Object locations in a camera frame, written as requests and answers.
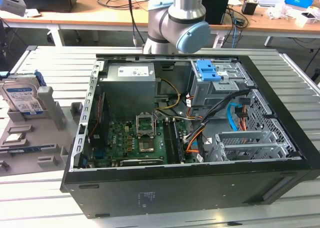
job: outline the motherboard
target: motherboard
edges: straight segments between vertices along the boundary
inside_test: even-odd
[[[136,120],[111,121],[106,147],[93,147],[88,165],[108,168],[193,162],[184,150],[183,136],[187,134],[184,120],[156,120],[153,126],[154,136],[139,137]],[[151,127],[147,120],[139,122],[139,131],[149,131]]]

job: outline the light blue robot joint cap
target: light blue robot joint cap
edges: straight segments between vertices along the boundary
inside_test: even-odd
[[[202,21],[191,26],[176,43],[176,48],[183,53],[199,51],[210,39],[210,26]]]

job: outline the black computer case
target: black computer case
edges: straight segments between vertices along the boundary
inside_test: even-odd
[[[164,59],[159,55],[132,55],[136,61]],[[254,81],[285,133],[298,151],[289,159],[264,162],[223,162],[136,169],[95,169],[73,172],[71,153],[61,191],[70,192],[87,218],[200,211],[271,204],[298,183],[320,174],[320,153],[248,56],[199,56],[197,59],[234,59]],[[112,55],[99,58],[108,62]],[[125,57],[114,55],[116,60]],[[196,55],[166,55],[192,59]],[[75,148],[80,142],[75,140]],[[302,159],[290,159],[303,156]]]

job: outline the table leg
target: table leg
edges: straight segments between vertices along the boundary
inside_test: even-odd
[[[222,45],[224,44],[225,36],[227,35],[227,30],[219,30],[216,33],[216,37],[214,39],[213,47],[212,48],[222,48]]]
[[[93,41],[98,42],[99,41],[99,35],[97,30],[92,31]]]
[[[264,46],[269,47],[273,39],[274,39],[273,36],[268,36],[268,38],[265,40]]]
[[[51,28],[51,35],[56,47],[63,47],[65,45],[64,37],[60,29]]]

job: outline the yellow wire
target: yellow wire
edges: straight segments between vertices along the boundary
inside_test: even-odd
[[[176,94],[178,96],[178,99],[176,99],[176,102],[174,104],[172,104],[172,105],[164,106],[164,107],[158,107],[157,109],[166,110],[166,109],[170,109],[170,108],[173,108],[173,107],[177,106],[179,104],[180,96],[181,96],[181,94],[179,93],[178,89],[171,82],[169,82],[168,80],[162,79],[162,78],[161,78],[161,80],[167,82],[168,84],[170,84],[173,87],[173,89],[175,90],[175,92],[176,92]]]

